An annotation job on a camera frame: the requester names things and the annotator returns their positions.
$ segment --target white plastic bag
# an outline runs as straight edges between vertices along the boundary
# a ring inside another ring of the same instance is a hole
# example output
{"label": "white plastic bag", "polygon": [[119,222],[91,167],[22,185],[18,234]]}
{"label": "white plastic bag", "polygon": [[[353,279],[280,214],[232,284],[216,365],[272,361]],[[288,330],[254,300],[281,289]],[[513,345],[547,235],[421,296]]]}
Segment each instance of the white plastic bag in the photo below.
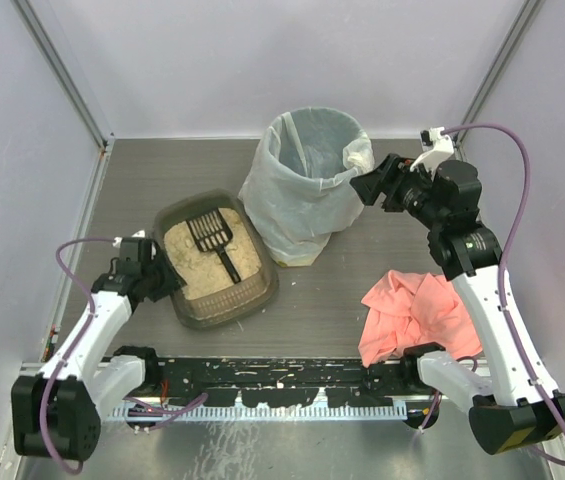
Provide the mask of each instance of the white plastic bag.
{"label": "white plastic bag", "polygon": [[304,108],[267,129],[239,197],[276,262],[311,265],[331,233],[362,212],[349,180],[373,166],[371,141],[355,119]]}

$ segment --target black litter scoop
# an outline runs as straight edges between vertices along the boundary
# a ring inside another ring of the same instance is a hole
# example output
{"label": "black litter scoop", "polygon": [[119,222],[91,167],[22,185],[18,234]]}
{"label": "black litter scoop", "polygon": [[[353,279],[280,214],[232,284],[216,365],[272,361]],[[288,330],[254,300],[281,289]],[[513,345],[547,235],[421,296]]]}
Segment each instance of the black litter scoop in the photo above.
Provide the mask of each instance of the black litter scoop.
{"label": "black litter scoop", "polygon": [[224,250],[224,247],[233,240],[233,232],[220,211],[214,208],[202,215],[187,219],[186,224],[198,250],[203,253],[211,251],[217,253],[233,283],[240,283],[242,279]]}

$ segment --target white wall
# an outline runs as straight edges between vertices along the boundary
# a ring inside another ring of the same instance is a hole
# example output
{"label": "white wall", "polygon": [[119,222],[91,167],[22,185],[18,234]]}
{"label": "white wall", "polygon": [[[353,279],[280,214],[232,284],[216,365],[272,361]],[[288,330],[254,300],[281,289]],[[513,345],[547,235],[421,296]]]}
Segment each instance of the white wall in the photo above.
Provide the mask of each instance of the white wall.
{"label": "white wall", "polygon": [[11,2],[0,0],[0,448],[10,388],[35,360],[97,148]]}
{"label": "white wall", "polygon": [[[546,2],[480,116],[527,143],[529,207],[514,247],[516,298],[541,356],[565,391],[565,2]],[[484,183],[486,221],[504,236],[521,191],[519,153],[498,133],[467,137]]]}
{"label": "white wall", "polygon": [[259,136],[306,105],[402,137],[461,120],[523,0],[48,3],[118,138]]}

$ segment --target pink towel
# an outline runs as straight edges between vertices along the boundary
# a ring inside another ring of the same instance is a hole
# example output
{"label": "pink towel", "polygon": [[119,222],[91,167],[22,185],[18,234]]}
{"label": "pink towel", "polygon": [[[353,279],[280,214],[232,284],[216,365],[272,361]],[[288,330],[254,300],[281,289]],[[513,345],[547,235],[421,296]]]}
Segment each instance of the pink towel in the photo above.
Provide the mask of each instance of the pink towel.
{"label": "pink towel", "polygon": [[362,303],[370,308],[358,346],[365,367],[430,342],[456,359],[482,351],[469,312],[444,275],[391,270]]}

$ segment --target gray floor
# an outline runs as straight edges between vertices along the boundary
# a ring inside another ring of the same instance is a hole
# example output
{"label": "gray floor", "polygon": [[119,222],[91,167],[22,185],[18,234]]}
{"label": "gray floor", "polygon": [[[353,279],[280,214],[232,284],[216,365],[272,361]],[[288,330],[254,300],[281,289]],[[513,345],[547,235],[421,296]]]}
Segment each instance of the gray floor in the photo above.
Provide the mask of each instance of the gray floor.
{"label": "gray floor", "polygon": [[[250,140],[116,142],[90,235],[150,229],[158,210],[196,193],[218,187],[237,193],[255,147]],[[414,141],[379,141],[374,149],[378,160],[389,151],[420,151]],[[87,247],[80,277],[92,282],[108,269],[112,254],[108,246]],[[162,356],[354,357],[366,315],[360,299],[392,268],[438,271],[427,254],[426,232],[415,220],[367,208],[351,228],[332,237],[315,265],[280,269],[275,303],[242,321],[242,328],[187,329],[163,300],[141,305],[110,351],[133,344],[154,346]],[[84,306],[73,291],[61,340]],[[124,426],[104,430],[82,478],[551,478],[546,464],[526,452],[483,453],[466,416],[450,404],[438,424],[416,440],[400,422],[178,424],[149,436],[134,436]],[[69,477],[48,460],[26,459],[19,478]]]}
{"label": "gray floor", "polygon": [[[490,457],[466,418],[444,404],[423,436],[401,422],[179,424],[149,435],[108,425],[83,480],[546,480],[524,451]],[[18,480],[60,480],[50,460],[27,459]]]}
{"label": "gray floor", "polygon": [[[237,194],[257,142],[251,140],[140,140],[116,142],[89,232],[115,237],[150,230],[161,208],[196,193],[224,188]],[[418,155],[418,141],[374,143],[378,160],[389,151]],[[279,269],[280,292],[265,313],[210,331],[182,326],[163,300],[141,305],[111,345],[150,345],[159,355],[357,356],[366,318],[364,294],[389,269],[438,271],[428,255],[426,230],[406,214],[366,208],[332,236],[308,268]],[[106,271],[115,251],[87,246],[78,274],[88,282]],[[73,289],[60,339],[85,307]]]}

